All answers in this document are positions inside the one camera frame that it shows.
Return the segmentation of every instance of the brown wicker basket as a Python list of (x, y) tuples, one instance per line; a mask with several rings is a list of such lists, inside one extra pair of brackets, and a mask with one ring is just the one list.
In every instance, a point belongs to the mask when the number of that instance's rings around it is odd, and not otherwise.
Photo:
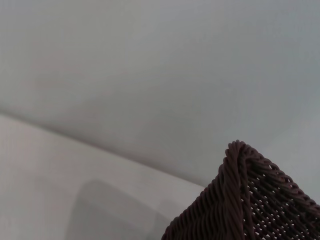
[(234, 141), (216, 178), (162, 240), (319, 240), (320, 206), (269, 159)]

